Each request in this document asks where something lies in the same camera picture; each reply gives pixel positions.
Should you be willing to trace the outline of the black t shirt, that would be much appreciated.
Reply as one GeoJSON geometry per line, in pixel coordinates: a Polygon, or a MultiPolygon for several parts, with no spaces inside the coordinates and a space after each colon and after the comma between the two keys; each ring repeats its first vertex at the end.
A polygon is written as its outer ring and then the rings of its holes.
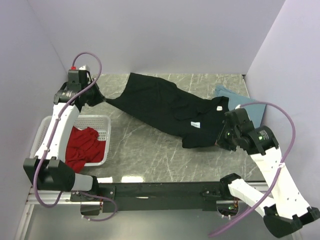
{"type": "Polygon", "coordinates": [[[185,149],[215,145],[223,129],[229,98],[203,99],[159,77],[131,73],[122,94],[108,104],[169,135],[185,149]]]}

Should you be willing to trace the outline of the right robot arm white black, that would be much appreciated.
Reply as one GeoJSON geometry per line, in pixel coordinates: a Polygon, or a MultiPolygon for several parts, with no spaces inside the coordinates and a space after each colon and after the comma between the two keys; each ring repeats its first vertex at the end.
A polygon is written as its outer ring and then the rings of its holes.
{"type": "Polygon", "coordinates": [[[310,206],[298,190],[272,130],[267,126],[256,128],[244,108],[225,113],[216,145],[230,151],[240,147],[258,166],[269,188],[266,193],[235,173],[221,178],[219,193],[226,200],[235,197],[245,202],[263,218],[274,237],[291,235],[320,218],[319,209],[310,206]]]}

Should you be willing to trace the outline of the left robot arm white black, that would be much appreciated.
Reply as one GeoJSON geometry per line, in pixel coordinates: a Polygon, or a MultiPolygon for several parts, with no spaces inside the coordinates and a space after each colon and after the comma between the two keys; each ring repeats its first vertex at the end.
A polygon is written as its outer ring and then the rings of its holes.
{"type": "Polygon", "coordinates": [[[36,198],[40,191],[82,192],[88,201],[100,195],[98,179],[83,175],[86,165],[99,166],[109,151],[110,121],[101,115],[84,115],[84,105],[102,103],[97,84],[85,67],[72,67],[68,80],[54,96],[53,113],[45,136],[23,169],[36,198]]]}

